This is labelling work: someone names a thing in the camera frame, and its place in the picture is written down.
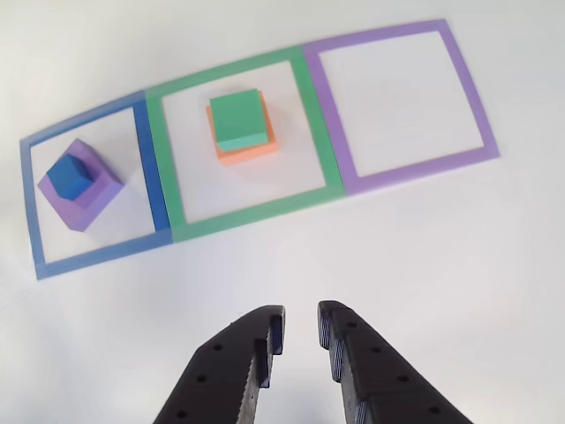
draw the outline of green tape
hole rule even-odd
[[[167,126],[162,112],[162,98],[189,87],[198,86],[236,73],[250,71],[270,64],[290,61],[298,91],[302,98],[305,113],[310,124],[314,146],[320,159],[326,186],[309,192],[295,194],[284,199],[269,201],[222,216],[216,216],[197,223],[187,223],[183,202],[178,189],[177,173],[170,148]],[[286,214],[302,208],[341,198],[345,195],[342,179],[335,161],[334,150],[329,141],[328,129],[320,109],[318,97],[300,47],[291,47],[264,55],[224,64],[207,71],[150,88],[146,91],[147,111],[151,133],[153,134],[155,157],[161,177],[162,191],[169,214],[173,240],[183,241],[204,236],[213,232],[252,223],[280,214]]]

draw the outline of foam block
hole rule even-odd
[[[68,201],[74,201],[93,183],[85,164],[73,155],[63,155],[47,175],[57,194]]]
[[[268,143],[259,90],[241,91],[210,100],[218,147],[223,152]]]
[[[82,161],[93,183],[74,201],[59,196],[49,175],[37,185],[71,230],[84,231],[123,188],[114,171],[93,148],[76,139],[63,153]]]
[[[248,161],[255,157],[267,155],[269,153],[274,153],[279,149],[278,145],[276,144],[275,132],[273,131],[273,124],[271,123],[271,118],[268,115],[265,99],[261,91],[259,91],[259,93],[261,99],[261,107],[263,108],[263,113],[265,115],[265,124],[267,128],[268,142],[267,144],[261,144],[258,146],[254,146],[252,148],[241,148],[239,150],[233,150],[231,152],[222,152],[221,149],[218,147],[215,136],[214,118],[212,117],[212,110],[209,106],[206,107],[208,122],[210,124],[210,130],[212,131],[212,137],[214,139],[215,152],[220,162],[223,163],[224,165],[234,165],[236,163]]]

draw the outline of blue square outline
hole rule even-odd
[[[111,115],[112,113],[129,108],[133,108],[135,127],[138,134],[139,155],[145,176],[147,196],[149,198],[155,232],[112,246],[101,247],[91,252],[77,254],[51,263],[45,263],[41,230],[37,216],[37,206],[35,204],[31,148],[78,126],[88,124],[102,117]],[[173,239],[169,217],[162,194],[159,171],[157,170],[157,161],[153,149],[153,136],[151,135],[151,129],[149,127],[145,91],[139,91],[115,101],[108,102],[25,137],[19,142],[19,151],[26,203],[27,228],[32,245],[35,274],[38,280],[172,244]]]

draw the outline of toy block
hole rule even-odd
[[[96,151],[85,142],[76,139],[64,151],[59,161],[68,155],[85,165],[92,184],[73,201],[59,195],[49,174],[43,176],[38,187],[71,230],[85,231],[124,185]]]
[[[267,144],[261,144],[258,146],[254,146],[252,148],[241,148],[239,150],[233,150],[231,152],[222,152],[221,149],[218,147],[216,136],[215,136],[215,129],[214,129],[214,119],[212,117],[212,110],[209,106],[206,107],[206,113],[208,115],[208,122],[210,124],[210,130],[212,131],[212,138],[214,139],[214,147],[215,152],[218,156],[218,159],[224,165],[234,165],[236,163],[241,163],[243,161],[248,161],[250,159],[254,159],[255,157],[267,155],[269,153],[274,153],[278,151],[279,147],[276,144],[275,132],[273,131],[273,125],[271,123],[271,118],[268,115],[267,105],[265,104],[265,99],[263,98],[263,94],[261,91],[260,99],[261,99],[261,107],[263,108],[263,113],[265,115],[265,124],[267,128],[267,136],[268,142]]]
[[[223,152],[268,143],[259,90],[210,100],[218,147]]]
[[[63,155],[47,175],[57,194],[68,201],[74,201],[93,183],[85,164],[72,155]]]

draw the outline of white table surface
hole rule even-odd
[[[298,42],[445,17],[500,160],[36,282],[19,139]],[[257,423],[343,423],[316,304],[355,308],[475,424],[565,422],[561,0],[0,3],[0,422],[152,423],[194,350],[287,307]]]

